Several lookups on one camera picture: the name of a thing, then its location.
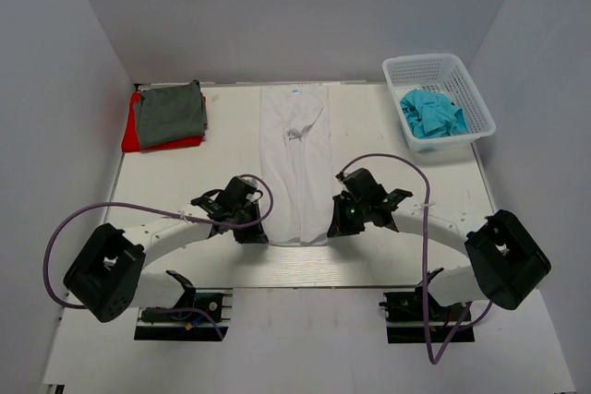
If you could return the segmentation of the white t shirt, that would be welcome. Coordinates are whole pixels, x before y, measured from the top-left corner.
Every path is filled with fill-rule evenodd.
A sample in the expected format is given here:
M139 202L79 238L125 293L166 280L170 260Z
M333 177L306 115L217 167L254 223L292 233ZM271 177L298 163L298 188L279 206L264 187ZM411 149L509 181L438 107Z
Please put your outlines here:
M260 89L259 161L273 206L262 226L277 246L327 242L332 221L329 90L322 85Z

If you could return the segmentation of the blue t shirt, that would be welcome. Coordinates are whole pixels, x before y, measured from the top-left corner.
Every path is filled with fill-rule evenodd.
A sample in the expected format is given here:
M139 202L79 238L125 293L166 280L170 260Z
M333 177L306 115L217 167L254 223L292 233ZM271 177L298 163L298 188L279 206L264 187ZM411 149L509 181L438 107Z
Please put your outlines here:
M400 101L412 135L419 139L461 136L468 133L464 111L445 94L410 90Z

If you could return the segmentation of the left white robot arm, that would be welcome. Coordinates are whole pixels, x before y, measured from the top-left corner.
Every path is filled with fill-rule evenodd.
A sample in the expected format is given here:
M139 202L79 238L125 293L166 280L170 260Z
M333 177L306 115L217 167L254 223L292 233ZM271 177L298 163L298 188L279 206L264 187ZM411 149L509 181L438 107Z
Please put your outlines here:
M196 300L188 280L175 271L149 273L147 266L227 232L238 243L266 243L262 223L270 213L259 210L259 199L270 194L257 176L239 174L224 189L208 191L178 211L150 209L157 217L154 221L131 228L104 223L74 259L64 284L102 323L130 307L187 318Z

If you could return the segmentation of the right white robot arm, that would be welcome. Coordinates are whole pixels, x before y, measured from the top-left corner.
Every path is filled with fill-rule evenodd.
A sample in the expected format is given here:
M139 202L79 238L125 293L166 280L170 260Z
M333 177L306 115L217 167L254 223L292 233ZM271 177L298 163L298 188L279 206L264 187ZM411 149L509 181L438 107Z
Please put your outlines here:
M365 168L339 173L337 179L344 189L333 199L329 237L356 235L371 223L434 241L468 259L466 266L428 271L426 281L417 285L416 305L427 318L475 301L514 310L551 271L547 256L508 210L479 219L435 209L407 190L387 192Z

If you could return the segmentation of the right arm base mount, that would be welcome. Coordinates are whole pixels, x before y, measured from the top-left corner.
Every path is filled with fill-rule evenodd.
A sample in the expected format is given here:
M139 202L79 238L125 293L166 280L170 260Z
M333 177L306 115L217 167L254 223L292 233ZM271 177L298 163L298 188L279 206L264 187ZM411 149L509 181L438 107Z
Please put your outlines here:
M422 286L418 284L409 291L386 292L379 302L385 314L389 344L425 343L422 308ZM433 343L442 344L452 331L465 304L441 306L428 295L429 331Z

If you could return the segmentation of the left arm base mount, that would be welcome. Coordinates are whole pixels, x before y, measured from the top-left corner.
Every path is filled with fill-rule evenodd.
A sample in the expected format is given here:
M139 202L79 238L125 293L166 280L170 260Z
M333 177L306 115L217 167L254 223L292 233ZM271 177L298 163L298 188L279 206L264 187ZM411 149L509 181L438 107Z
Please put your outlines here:
M217 342L230 326L233 293L201 290L180 273L145 273L132 306L139 310L138 341Z

